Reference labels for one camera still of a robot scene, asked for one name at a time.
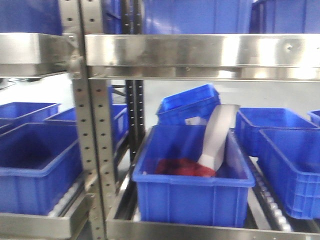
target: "shelving unit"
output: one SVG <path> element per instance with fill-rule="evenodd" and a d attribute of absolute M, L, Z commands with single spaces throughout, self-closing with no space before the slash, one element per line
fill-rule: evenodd
<path fill-rule="evenodd" d="M 102 85 L 107 79 L 319 82 L 319 40 L 318 34 L 90 34 L 85 36 L 87 65 L 105 69 L 103 74 L 89 78 L 89 84 L 97 89 L 97 83 Z M 107 216 L 107 237 L 320 239 L 319 222 L 297 221 L 282 214 L 281 204 L 268 190 L 268 183 L 254 164 L 249 160 L 248 163 L 257 184 L 248 202 L 247 228 L 137 221 L 137 193 L 128 175 Z M 306 233 L 294 231 L 297 225 Z"/>
<path fill-rule="evenodd" d="M 94 240 L 320 240 L 319 221 L 282 214 L 277 197 L 249 159 L 256 187 L 249 194 L 245 228 L 139 221 L 136 186 L 130 180 L 134 159 L 144 147 L 143 81 L 320 83 L 320 34 L 139 35 L 141 1 L 134 0 L 135 35 L 129 35 L 130 1 L 123 0 L 126 35 L 107 35 L 102 34 L 101 0 L 59 4 L 64 36 L 0 34 L 0 78 L 42 78 L 67 69 L 84 187 L 57 217 L 0 213 L 0 238 L 74 239 L 89 219 Z M 129 136 L 114 153 L 107 86 L 116 79 L 125 80 Z M 128 146 L 131 167 L 123 180 L 116 163 Z"/>

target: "red fabric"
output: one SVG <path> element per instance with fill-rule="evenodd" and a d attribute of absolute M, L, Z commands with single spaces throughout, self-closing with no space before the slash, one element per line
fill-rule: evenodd
<path fill-rule="evenodd" d="M 198 177 L 214 177 L 216 172 L 206 166 L 187 158 L 162 159 L 154 172 L 155 174 L 183 175 Z"/>

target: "floor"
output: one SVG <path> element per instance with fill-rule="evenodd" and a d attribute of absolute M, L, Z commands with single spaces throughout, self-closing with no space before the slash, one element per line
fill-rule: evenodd
<path fill-rule="evenodd" d="M 161 99 L 200 86 L 201 81 L 145 81 L 145 125 L 150 128 L 157 124 L 156 112 Z M 308 118 L 307 112 L 320 109 L 320 83 L 291 82 L 214 82 L 220 93 L 222 104 L 238 104 L 242 107 L 285 107 L 291 108 Z M 0 105 L 10 102 L 61 103 L 60 110 L 74 105 L 72 82 L 67 74 L 51 76 L 35 82 L 5 81 L 0 84 Z M 87 225 L 80 240 L 90 240 Z"/>

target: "tilted blue bin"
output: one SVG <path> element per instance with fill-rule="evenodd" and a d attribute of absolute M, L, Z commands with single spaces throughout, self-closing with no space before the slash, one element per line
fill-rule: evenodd
<path fill-rule="evenodd" d="M 129 123 L 128 123 L 128 109 L 126 104 L 113 104 L 111 114 L 113 116 L 112 121 L 112 137 L 114 149 L 118 149 L 122 143 L 123 138 L 128 134 Z M 47 124 L 56 125 L 77 125 L 76 110 L 70 108 L 68 110 L 59 112 L 52 115 L 44 120 Z"/>
<path fill-rule="evenodd" d="M 211 83 L 167 96 L 156 112 L 158 124 L 192 125 L 193 121 L 207 124 L 219 104 L 219 93 Z"/>
<path fill-rule="evenodd" d="M 62 35 L 58 0 L 1 0 L 0 33 Z"/>
<path fill-rule="evenodd" d="M 144 34 L 245 34 L 252 0 L 144 0 Z"/>
<path fill-rule="evenodd" d="M 261 130 L 258 164 L 296 219 L 320 218 L 320 131 Z"/>
<path fill-rule="evenodd" d="M 311 118 L 311 122 L 320 126 L 320 110 L 309 111 L 308 115 Z"/>
<path fill-rule="evenodd" d="M 10 102 L 0 105 L 0 124 L 19 126 L 25 123 L 42 122 L 56 114 L 59 103 Z"/>
<path fill-rule="evenodd" d="M 319 0 L 259 0 L 252 6 L 251 33 L 318 34 L 319 12 Z"/>
<path fill-rule="evenodd" d="M 47 215 L 82 172 L 75 126 L 27 123 L 0 135 L 0 212 Z"/>
<path fill-rule="evenodd" d="M 197 161 L 205 126 L 157 125 L 145 140 L 132 179 L 142 221 L 242 227 L 248 188 L 255 184 L 235 135 L 227 137 L 217 177 L 154 174 L 162 159 Z"/>
<path fill-rule="evenodd" d="M 249 156 L 257 157 L 261 129 L 318 129 L 318 126 L 288 108 L 241 107 L 236 115 L 235 133 Z"/>
<path fill-rule="evenodd" d="M 121 34 L 122 18 L 121 18 L 121 1 L 120 0 L 104 0 L 103 1 L 103 27 L 105 34 Z"/>

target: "shelf beam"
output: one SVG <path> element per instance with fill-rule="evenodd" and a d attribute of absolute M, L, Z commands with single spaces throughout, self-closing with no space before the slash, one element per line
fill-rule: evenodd
<path fill-rule="evenodd" d="M 87 65 L 129 80 L 320 81 L 320 34 L 85 36 Z"/>

